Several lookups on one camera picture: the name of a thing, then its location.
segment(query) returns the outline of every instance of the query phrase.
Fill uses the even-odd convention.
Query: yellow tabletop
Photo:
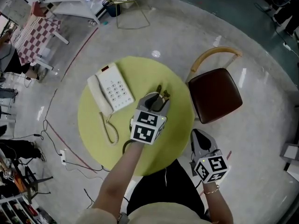
[[[161,84],[162,91],[167,90],[171,95],[168,120],[154,144],[145,145],[134,173],[149,175],[169,166],[187,145],[194,121],[189,90],[168,67],[152,59],[128,56],[115,63],[135,98],[133,104],[114,113],[109,121],[118,131],[118,144],[111,147],[105,143],[98,115],[100,110],[87,85],[79,102],[79,132],[91,156],[104,167],[112,169],[122,156],[123,144],[130,139],[130,119],[139,99],[156,91]]]

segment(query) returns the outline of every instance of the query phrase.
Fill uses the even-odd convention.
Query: telephone
[[[105,66],[97,74],[89,77],[87,83],[100,109],[99,117],[103,124],[102,127],[107,142],[114,146],[118,143],[119,138],[117,130],[109,123],[109,119],[113,113],[128,106],[135,100],[115,63]],[[104,121],[103,115],[109,116],[106,121]],[[106,126],[114,131],[114,142],[111,142]]]

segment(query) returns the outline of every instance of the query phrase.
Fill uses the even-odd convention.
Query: concrete floor
[[[288,51],[283,45],[283,40],[275,33],[273,22],[265,14],[259,11],[254,3],[262,7],[268,7],[264,0],[181,0],[200,7],[219,18],[227,21],[240,29],[250,38],[258,42],[270,55],[282,66],[292,81],[299,85],[298,57]],[[279,34],[286,40],[287,44],[299,54],[295,38],[289,37],[284,27],[278,28]]]
[[[108,16],[102,19],[108,24],[99,29],[89,27],[87,19],[64,17],[62,35],[70,44],[65,45],[53,38],[52,47],[57,49],[52,59],[53,72],[49,72],[41,84],[32,82],[28,88],[18,77],[10,77],[6,84],[20,92],[13,109],[17,120],[14,136],[42,131],[46,111],[57,89],[47,115],[48,122],[56,131],[55,134],[48,127],[50,137],[57,150],[67,149],[67,161],[83,165],[71,149],[89,166],[100,169],[100,164],[92,159],[78,133],[78,101],[87,78],[104,64],[130,55],[156,59],[185,79],[196,58],[212,48],[215,38],[221,35],[220,45],[243,52],[243,57],[228,68],[238,85],[243,105],[220,120],[207,125],[195,123],[194,127],[212,135],[225,155],[232,151],[229,159],[231,170],[221,183],[221,192],[232,210],[235,223],[275,223],[299,191],[298,182],[283,171],[285,162],[279,157],[282,144],[293,137],[297,124],[298,116],[289,99],[289,93],[295,92],[296,86],[257,42],[214,14],[178,0],[148,0],[148,3],[153,7],[145,11],[151,26],[140,30],[117,29],[116,19]],[[144,22],[138,11],[119,18],[122,25]],[[159,58],[151,55],[154,50],[160,51]],[[202,64],[199,73],[220,67],[227,59],[227,55],[215,55]],[[34,160],[30,168],[39,178],[52,175],[54,179],[40,186],[40,191],[49,190],[51,194],[38,195],[35,200],[58,223],[74,223],[90,204],[83,189],[95,199],[107,172],[94,173],[71,164],[65,167],[48,137],[36,141],[42,147],[47,163]],[[179,158],[189,174],[190,156],[188,147]],[[198,183],[197,177],[192,180]]]

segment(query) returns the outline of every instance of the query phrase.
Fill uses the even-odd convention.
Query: wrist
[[[203,183],[204,192],[213,192],[217,189],[215,182]]]

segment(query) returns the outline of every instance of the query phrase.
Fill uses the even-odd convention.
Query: red and white checkered fabric
[[[24,28],[15,46],[21,65],[35,61],[41,44],[46,42],[54,31],[60,29],[60,24],[60,20],[39,17],[29,29]]]

